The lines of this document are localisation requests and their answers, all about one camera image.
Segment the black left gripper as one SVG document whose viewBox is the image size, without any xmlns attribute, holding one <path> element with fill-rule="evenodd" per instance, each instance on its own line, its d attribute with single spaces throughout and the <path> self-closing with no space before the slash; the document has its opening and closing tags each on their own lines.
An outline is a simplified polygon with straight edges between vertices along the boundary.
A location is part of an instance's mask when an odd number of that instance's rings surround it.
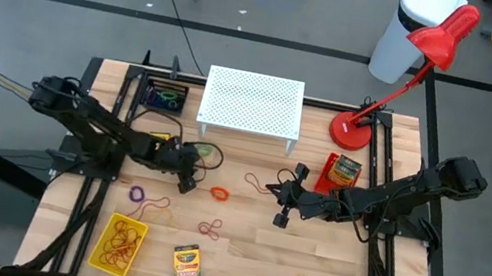
<svg viewBox="0 0 492 276">
<path fill-rule="evenodd" d="M 181 194 L 189 193 L 196 188 L 196 180 L 203 181 L 206 178 L 207 165 L 191 143 L 180 144 L 177 140 L 170 140 L 157 150 L 154 163 L 160 171 L 171 172 L 177 176 L 177 188 Z M 196 165 L 201 170 L 198 178 L 194 179 Z"/>
</svg>

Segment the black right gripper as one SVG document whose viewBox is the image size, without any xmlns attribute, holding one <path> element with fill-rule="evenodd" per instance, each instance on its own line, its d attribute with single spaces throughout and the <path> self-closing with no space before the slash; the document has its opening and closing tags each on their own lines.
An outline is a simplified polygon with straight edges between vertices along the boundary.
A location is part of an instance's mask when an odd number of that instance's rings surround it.
<svg viewBox="0 0 492 276">
<path fill-rule="evenodd" d="M 313 193 L 303 188 L 302 182 L 306 180 L 309 169 L 303 163 L 298 163 L 294 171 L 294 179 L 284 181 L 282 184 L 266 184 L 266 188 L 281 205 L 281 212 L 275 215 L 274 225 L 285 229 L 288 225 L 289 214 L 292 209 L 302 220 L 312 218 L 324 221 L 341 221 L 342 204 L 333 197 Z"/>
</svg>

